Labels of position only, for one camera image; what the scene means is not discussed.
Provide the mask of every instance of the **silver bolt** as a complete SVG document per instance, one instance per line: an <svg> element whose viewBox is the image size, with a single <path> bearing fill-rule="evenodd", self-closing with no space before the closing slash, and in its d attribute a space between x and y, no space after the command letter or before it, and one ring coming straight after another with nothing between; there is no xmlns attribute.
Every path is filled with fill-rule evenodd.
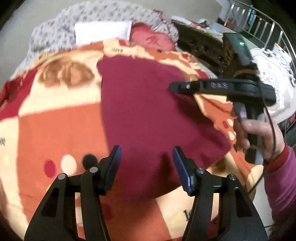
<svg viewBox="0 0 296 241"><path fill-rule="evenodd" d="M61 173L60 175L58 175L58 179L63 180L66 177L66 174Z"/></svg>
<svg viewBox="0 0 296 241"><path fill-rule="evenodd" d="M236 175L233 175L233 174L229 174L228 177L230 180L233 180L233 181L237 179Z"/></svg>
<svg viewBox="0 0 296 241"><path fill-rule="evenodd" d="M97 168L97 167L91 167L91 168L89 169L89 171L90 171L91 173L95 173L95 172L98 171L98 168Z"/></svg>
<svg viewBox="0 0 296 241"><path fill-rule="evenodd" d="M197 172L200 173L200 174L203 174L203 173L205 173L205 169L199 167L199 168L197 169Z"/></svg>

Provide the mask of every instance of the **maroon garment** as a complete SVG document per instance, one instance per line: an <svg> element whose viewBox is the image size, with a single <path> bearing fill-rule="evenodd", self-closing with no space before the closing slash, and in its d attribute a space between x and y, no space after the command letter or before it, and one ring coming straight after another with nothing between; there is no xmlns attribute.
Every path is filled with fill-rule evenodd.
<svg viewBox="0 0 296 241"><path fill-rule="evenodd" d="M204 168L229 151L229 140L193 96L168 91L170 82L185 81L178 68L125 56L104 56L97 68L109 149L122 147L117 177L126 197L156 198L180 186L172 160L176 145Z"/></svg>

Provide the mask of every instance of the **white pillow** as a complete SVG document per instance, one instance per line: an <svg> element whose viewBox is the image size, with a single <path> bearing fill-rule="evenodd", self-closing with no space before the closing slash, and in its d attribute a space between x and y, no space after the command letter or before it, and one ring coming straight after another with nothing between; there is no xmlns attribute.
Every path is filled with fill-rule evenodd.
<svg viewBox="0 0 296 241"><path fill-rule="evenodd" d="M75 24L77 45L87 45L105 39L119 38L129 40L132 21L93 21Z"/></svg>

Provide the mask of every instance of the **patterned blanket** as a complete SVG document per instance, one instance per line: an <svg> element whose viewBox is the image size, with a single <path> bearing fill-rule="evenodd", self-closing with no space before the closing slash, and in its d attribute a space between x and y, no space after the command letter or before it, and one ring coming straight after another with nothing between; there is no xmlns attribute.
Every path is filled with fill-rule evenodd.
<svg viewBox="0 0 296 241"><path fill-rule="evenodd" d="M59 173L84 172L123 148L112 190L101 198L112 240L172 240L183 235L193 197L180 187L171 159L180 145L215 175L235 174L246 190L261 166L235 152L232 104L225 97L172 95L171 81L207 77L188 53L161 52L109 39L42 54L0 95L0 177L7 218L22 238ZM80 195L76 221L84 237ZM218 214L214 195L212 218Z"/></svg>

